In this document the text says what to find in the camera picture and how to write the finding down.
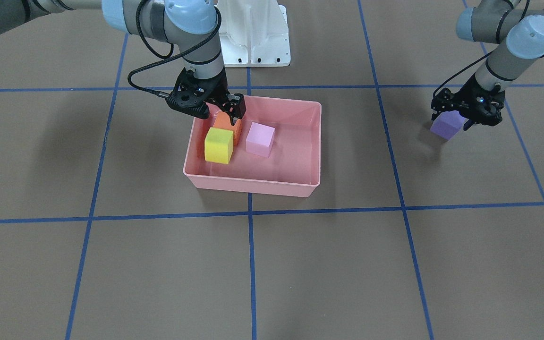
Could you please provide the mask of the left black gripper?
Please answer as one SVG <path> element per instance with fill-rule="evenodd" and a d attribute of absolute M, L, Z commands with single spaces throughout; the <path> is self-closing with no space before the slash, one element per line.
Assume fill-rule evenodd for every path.
<path fill-rule="evenodd" d="M 475 116 L 474 109 L 476 98 L 483 97 L 495 101 L 505 101 L 504 86 L 498 80 L 490 81 L 490 88 L 481 86 L 476 75 L 472 75 L 460 89 L 460 97 L 452 92 L 437 92 L 433 94 L 431 100 L 431 109 L 434 111 L 431 121 L 435 121 L 443 112 L 459 111 L 462 116 Z M 468 118 L 463 125 L 463 131 L 468 131 L 475 125 L 480 124 L 480 118 Z"/>

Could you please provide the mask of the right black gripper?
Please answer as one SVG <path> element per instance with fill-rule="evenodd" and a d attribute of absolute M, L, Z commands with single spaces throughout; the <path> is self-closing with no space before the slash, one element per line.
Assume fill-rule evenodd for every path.
<path fill-rule="evenodd" d="M 221 72 L 210 79 L 197 79 L 192 94 L 199 100 L 222 106 L 223 112 L 229 117 L 229 123 L 235 126 L 237 121 L 246 114 L 246 101 L 243 94 L 230 94 L 225 67 Z"/>

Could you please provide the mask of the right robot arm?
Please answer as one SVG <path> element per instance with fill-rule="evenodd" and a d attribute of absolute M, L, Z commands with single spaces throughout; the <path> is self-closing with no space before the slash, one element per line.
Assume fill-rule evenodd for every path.
<path fill-rule="evenodd" d="M 49 14 L 100 9 L 114 29 L 139 36 L 157 61 L 130 71 L 136 90 L 162 98 L 172 110 L 208 119 L 209 105 L 227 114 L 232 125 L 246 113 L 242 94 L 229 92 L 222 55 L 222 16 L 211 0 L 0 0 L 0 35 Z M 183 60 L 169 92 L 140 86 L 134 75 Z"/>

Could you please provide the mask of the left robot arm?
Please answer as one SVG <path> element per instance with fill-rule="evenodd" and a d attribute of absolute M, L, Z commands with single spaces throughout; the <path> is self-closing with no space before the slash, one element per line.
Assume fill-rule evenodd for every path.
<path fill-rule="evenodd" d="M 544 58 L 544 9 L 517 9 L 517 0 L 482 0 L 468 7 L 456 22 L 456 35 L 465 41 L 494 43 L 496 48 L 479 58 L 480 67 L 459 91 L 440 85 L 433 93 L 432 120 L 448 111 L 473 125 L 494 127 L 502 121 L 505 91 L 535 61 Z"/>

